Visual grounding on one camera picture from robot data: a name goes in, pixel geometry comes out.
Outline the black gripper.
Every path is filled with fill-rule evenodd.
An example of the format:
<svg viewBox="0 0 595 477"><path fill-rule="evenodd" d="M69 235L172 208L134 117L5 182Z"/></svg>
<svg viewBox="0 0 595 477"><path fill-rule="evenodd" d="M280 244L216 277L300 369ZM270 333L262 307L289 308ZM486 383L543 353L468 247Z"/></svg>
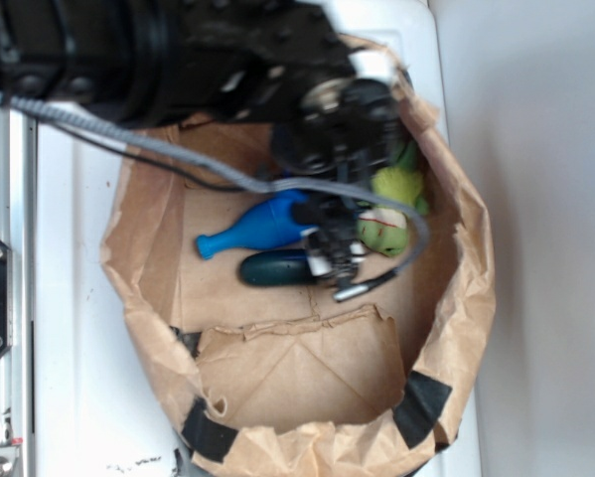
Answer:
<svg viewBox="0 0 595 477"><path fill-rule="evenodd" d="M175 111L270 124L272 153L295 174L369 174L390 161L397 103L384 81L360 77L322 6L182 1L175 19Z"/></svg>

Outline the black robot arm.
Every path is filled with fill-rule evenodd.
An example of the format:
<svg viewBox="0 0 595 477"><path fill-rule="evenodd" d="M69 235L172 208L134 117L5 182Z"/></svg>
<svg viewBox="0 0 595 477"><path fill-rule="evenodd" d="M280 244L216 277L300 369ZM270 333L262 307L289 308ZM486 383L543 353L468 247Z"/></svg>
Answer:
<svg viewBox="0 0 595 477"><path fill-rule="evenodd" d="M0 92L127 128L267 123L299 175L366 172L401 139L390 89L351 56L303 1L0 1Z"/></svg>

